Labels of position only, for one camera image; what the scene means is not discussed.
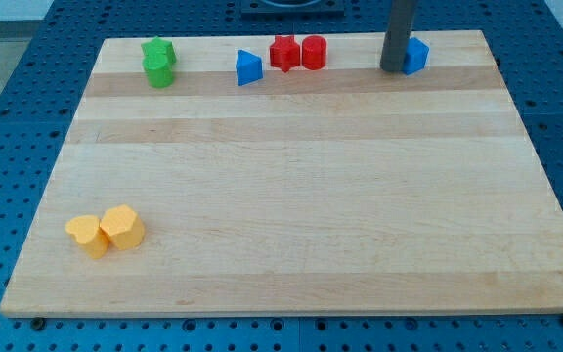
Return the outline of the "grey cylindrical robot arm rod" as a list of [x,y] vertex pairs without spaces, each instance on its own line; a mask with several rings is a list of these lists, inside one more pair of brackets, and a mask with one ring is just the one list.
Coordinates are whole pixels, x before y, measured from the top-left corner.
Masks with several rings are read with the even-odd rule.
[[380,68],[386,72],[401,71],[410,40],[418,0],[392,0],[384,35]]

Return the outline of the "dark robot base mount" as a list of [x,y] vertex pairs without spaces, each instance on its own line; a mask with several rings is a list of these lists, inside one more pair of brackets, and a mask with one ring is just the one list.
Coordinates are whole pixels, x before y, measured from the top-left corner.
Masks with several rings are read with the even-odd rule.
[[286,15],[343,15],[344,0],[241,0],[243,18]]

